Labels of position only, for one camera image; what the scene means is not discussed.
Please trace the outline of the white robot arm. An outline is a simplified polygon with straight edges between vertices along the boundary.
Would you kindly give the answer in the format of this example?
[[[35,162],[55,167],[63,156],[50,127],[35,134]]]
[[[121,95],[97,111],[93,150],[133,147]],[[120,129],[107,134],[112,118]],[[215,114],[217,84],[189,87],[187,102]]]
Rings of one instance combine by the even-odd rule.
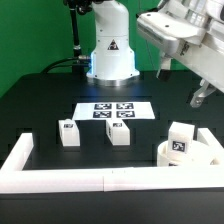
[[[93,0],[92,6],[96,47],[87,80],[124,85],[139,76],[129,46],[128,10],[116,0]],[[160,50],[159,79],[170,77],[173,59],[202,78],[192,107],[199,107],[215,90],[224,93],[224,0],[160,0],[137,15],[137,30]]]

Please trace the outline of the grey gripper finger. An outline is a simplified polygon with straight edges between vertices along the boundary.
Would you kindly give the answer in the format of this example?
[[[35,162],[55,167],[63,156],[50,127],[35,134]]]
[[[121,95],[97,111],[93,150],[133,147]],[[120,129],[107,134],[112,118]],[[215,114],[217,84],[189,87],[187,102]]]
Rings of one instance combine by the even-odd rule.
[[[216,88],[208,81],[202,79],[200,82],[200,88],[193,94],[190,105],[193,108],[198,108],[202,105],[204,99],[212,94]]]
[[[172,58],[168,55],[160,57],[160,66],[156,77],[161,81],[167,81],[171,76],[171,61]]]

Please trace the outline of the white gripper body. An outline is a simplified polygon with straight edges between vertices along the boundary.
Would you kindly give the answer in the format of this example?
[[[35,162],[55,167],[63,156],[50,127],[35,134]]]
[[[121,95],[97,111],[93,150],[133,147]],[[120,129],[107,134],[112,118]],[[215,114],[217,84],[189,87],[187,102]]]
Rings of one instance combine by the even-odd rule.
[[[161,0],[137,15],[140,35],[224,92],[224,0]]]

